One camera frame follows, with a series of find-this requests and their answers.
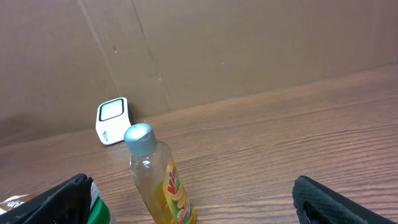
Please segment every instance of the fruit label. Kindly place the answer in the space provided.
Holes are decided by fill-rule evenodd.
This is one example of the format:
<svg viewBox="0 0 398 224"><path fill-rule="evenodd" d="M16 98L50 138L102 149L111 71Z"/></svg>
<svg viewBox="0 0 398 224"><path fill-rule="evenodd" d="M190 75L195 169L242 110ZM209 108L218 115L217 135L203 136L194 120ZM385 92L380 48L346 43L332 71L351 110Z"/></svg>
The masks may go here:
<svg viewBox="0 0 398 224"><path fill-rule="evenodd" d="M189 203L184 187L182 187L173 159L167 165L163 191L175 222L177 224L188 223L191 219L193 208Z"/></svg>

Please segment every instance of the tabletop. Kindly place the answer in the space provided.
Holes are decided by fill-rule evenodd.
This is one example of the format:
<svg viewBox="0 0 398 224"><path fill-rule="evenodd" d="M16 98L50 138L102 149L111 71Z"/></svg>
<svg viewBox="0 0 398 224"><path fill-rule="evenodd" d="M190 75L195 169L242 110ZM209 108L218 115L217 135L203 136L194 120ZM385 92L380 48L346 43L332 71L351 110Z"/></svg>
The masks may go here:
<svg viewBox="0 0 398 224"><path fill-rule="evenodd" d="M171 147L197 223L298 223L300 175L398 222L396 65L139 121ZM94 129L4 146L0 200L85 173L120 223L153 223L129 158Z"/></svg>

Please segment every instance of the juice bottle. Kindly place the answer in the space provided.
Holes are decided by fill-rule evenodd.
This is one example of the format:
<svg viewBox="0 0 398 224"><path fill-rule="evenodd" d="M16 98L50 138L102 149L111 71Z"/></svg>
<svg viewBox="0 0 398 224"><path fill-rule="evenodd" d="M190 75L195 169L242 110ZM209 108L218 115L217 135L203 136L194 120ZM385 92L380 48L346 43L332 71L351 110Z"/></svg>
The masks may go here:
<svg viewBox="0 0 398 224"><path fill-rule="evenodd" d="M196 215L179 179L170 148L146 123L124 133L131 176L156 224L195 224Z"/></svg>

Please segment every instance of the brown wall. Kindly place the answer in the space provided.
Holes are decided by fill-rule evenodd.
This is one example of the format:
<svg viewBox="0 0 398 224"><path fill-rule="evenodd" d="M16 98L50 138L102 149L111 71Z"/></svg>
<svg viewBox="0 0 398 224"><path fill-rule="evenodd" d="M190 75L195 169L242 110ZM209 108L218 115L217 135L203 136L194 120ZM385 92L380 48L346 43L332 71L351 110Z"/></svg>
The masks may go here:
<svg viewBox="0 0 398 224"><path fill-rule="evenodd" d="M3 0L0 145L397 60L396 0Z"/></svg>

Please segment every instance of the light blue bottle cap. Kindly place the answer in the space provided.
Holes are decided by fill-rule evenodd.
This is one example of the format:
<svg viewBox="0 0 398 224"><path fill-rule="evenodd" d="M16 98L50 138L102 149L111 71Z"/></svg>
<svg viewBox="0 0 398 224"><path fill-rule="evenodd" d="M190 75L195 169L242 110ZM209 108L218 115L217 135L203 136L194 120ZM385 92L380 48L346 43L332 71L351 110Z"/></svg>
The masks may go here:
<svg viewBox="0 0 398 224"><path fill-rule="evenodd" d="M133 156L139 157L151 153L157 144L152 127L146 123L131 126L124 133L124 141Z"/></svg>

